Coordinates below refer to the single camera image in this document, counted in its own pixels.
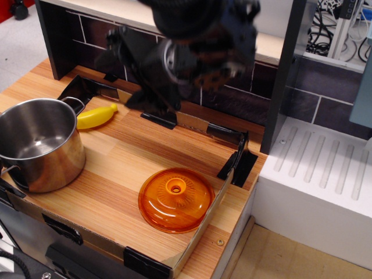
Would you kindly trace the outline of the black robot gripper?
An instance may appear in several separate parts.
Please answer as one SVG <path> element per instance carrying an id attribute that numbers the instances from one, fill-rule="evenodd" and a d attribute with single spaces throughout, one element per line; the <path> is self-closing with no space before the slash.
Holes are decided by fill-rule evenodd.
<path id="1" fill-rule="evenodd" d="M 178 85 L 166 70 L 164 44 L 126 26 L 110 30 L 106 42 L 108 49 L 95 58 L 95 68 L 111 69 L 120 62 L 131 69 L 141 89 L 126 102 L 129 109 L 160 115 L 181 109 Z"/>

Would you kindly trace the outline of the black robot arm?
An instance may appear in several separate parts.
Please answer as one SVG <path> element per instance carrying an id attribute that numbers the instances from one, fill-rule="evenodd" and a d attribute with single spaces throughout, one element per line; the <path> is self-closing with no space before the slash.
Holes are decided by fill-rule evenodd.
<path id="1" fill-rule="evenodd" d="M 130 109 L 165 114 L 180 110 L 191 88 L 217 91 L 255 64 L 259 1 L 145 1 L 152 9 L 159 43 L 120 26 L 106 35 L 98 69 L 121 63 L 140 89 Z"/>

